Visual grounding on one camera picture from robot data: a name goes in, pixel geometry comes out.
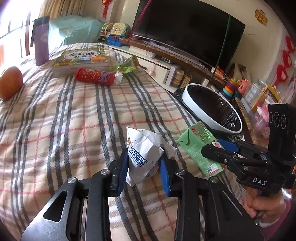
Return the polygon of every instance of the green milk carton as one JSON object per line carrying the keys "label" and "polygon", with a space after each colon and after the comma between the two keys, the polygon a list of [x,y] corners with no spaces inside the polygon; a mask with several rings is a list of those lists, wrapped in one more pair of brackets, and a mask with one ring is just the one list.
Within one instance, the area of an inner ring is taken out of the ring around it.
{"label": "green milk carton", "polygon": [[200,121],[189,127],[179,137],[178,142],[207,177],[215,176],[223,171],[220,163],[203,157],[200,152],[205,144],[222,148],[213,134]]}

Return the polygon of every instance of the apple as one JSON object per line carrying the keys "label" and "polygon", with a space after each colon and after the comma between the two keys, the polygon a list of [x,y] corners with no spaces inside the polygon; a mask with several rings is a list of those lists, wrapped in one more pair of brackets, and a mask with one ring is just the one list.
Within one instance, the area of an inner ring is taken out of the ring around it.
{"label": "apple", "polygon": [[9,100],[22,87],[22,73],[13,66],[5,70],[0,77],[0,98]]}

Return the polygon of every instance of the crumpled paper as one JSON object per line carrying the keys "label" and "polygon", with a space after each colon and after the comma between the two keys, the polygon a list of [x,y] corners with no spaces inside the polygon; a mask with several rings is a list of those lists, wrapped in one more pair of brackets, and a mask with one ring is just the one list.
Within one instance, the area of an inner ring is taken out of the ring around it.
{"label": "crumpled paper", "polygon": [[156,174],[158,170],[157,161],[164,151],[166,151],[168,158],[172,158],[175,157],[177,148],[168,144],[157,133],[129,127],[126,129],[129,156],[129,170],[126,182],[130,186],[134,186]]}

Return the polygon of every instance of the blue logo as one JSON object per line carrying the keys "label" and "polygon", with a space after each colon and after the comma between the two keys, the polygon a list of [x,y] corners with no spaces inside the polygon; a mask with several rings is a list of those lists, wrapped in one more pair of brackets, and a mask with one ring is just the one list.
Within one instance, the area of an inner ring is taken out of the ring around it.
{"label": "blue logo", "polygon": [[148,162],[133,146],[128,150],[128,155],[131,158],[131,161],[138,167],[143,167]]}

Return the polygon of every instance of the television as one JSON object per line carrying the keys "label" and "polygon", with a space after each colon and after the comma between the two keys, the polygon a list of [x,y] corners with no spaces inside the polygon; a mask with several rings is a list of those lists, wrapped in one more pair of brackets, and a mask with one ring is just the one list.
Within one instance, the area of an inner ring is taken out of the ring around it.
{"label": "television", "polygon": [[[148,0],[140,0],[134,26]],[[199,0],[152,0],[133,35],[181,50],[215,67],[222,49],[229,14]],[[245,24],[230,17],[219,66],[229,65]]]}

